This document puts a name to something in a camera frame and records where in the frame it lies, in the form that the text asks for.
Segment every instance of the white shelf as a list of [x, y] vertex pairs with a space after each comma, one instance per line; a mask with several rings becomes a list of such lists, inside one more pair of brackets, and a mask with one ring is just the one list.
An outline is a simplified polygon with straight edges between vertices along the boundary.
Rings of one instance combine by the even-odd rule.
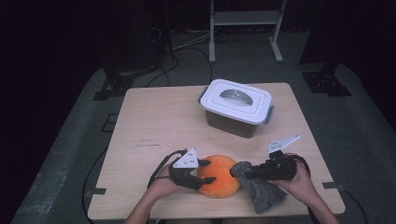
[[276, 24], [278, 10], [215, 12], [214, 25]]

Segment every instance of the gray cloth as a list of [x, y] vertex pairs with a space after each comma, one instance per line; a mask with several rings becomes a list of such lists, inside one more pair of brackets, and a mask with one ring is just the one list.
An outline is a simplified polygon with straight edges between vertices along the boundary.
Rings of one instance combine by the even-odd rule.
[[256, 213], [262, 214], [273, 206], [283, 202], [287, 193], [262, 178], [248, 179], [245, 172], [250, 171], [251, 166], [251, 163], [248, 161], [240, 161], [231, 169], [231, 172], [248, 192]]

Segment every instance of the orange ball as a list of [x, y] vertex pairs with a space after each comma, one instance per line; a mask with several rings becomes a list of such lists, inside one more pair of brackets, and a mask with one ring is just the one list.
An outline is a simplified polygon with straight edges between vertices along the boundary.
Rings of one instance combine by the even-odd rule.
[[230, 173], [236, 161], [223, 155], [209, 156], [203, 160], [211, 162], [207, 166], [199, 166], [197, 176], [215, 177], [216, 180], [211, 184], [202, 185], [199, 191], [212, 198], [225, 198], [236, 193], [241, 184]]

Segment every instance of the white lid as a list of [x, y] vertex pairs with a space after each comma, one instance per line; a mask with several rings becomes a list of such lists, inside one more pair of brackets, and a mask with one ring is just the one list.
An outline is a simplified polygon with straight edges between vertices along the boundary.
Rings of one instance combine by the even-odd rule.
[[204, 109], [249, 124], [262, 124], [271, 105], [271, 94], [224, 79], [213, 80], [200, 103]]

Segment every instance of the equipment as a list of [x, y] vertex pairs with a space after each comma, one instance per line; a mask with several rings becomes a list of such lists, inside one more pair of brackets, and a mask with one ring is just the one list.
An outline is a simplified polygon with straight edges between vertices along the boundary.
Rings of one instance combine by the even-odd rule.
[[198, 166], [206, 166], [210, 164], [210, 161], [199, 160], [197, 158], [195, 149], [192, 148], [189, 151], [187, 151], [187, 149], [178, 150], [166, 156], [157, 167], [157, 170], [154, 172], [154, 174], [152, 174], [151, 179], [148, 182], [148, 186], [151, 185], [157, 174], [169, 161], [169, 159], [177, 153], [181, 154], [182, 157], [177, 157], [169, 166], [169, 175], [175, 184], [188, 189], [200, 189], [203, 184], [210, 184], [215, 181], [215, 177], [206, 177], [201, 179], [190, 174], [190, 172], [196, 169]]

